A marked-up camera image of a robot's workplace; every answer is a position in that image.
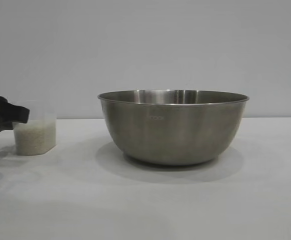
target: black glove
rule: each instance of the black glove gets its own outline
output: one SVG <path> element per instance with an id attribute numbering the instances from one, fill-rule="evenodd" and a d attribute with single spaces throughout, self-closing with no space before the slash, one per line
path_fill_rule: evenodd
<path id="1" fill-rule="evenodd" d="M 0 132 L 3 130 L 12 130 L 13 122 L 26 124 L 29 113 L 29 109 L 8 103 L 7 99 L 0 96 Z"/>

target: clear plastic container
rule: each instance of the clear plastic container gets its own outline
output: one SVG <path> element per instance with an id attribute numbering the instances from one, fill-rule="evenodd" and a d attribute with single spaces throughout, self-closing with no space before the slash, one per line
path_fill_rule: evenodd
<path id="1" fill-rule="evenodd" d="M 43 101 L 19 101 L 15 105 L 30 109 L 28 123 L 14 123 L 16 154 L 45 154 L 56 146 L 56 119 L 52 108 Z"/>

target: white rice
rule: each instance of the white rice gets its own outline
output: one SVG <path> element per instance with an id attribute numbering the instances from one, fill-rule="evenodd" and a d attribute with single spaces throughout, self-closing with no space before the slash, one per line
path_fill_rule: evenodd
<path id="1" fill-rule="evenodd" d="M 56 146 L 56 121 L 30 120 L 14 127 L 16 154 L 31 156 L 45 154 Z"/>

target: white tabletop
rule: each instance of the white tabletop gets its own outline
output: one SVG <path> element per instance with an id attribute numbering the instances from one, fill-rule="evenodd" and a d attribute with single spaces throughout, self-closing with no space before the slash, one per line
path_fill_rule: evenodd
<path id="1" fill-rule="evenodd" d="M 0 134 L 0 240 L 291 240 L 291 118 L 245 118 L 218 160 L 124 158 L 104 120 L 59 120 L 58 145 Z"/>

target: metal mixing bowl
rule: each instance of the metal mixing bowl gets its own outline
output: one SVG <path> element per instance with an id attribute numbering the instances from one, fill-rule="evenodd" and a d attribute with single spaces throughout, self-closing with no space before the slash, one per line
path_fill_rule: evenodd
<path id="1" fill-rule="evenodd" d="M 109 133 L 128 156 L 160 165 L 216 158 L 236 135 L 245 95 L 198 90 L 131 90 L 100 94 Z"/>

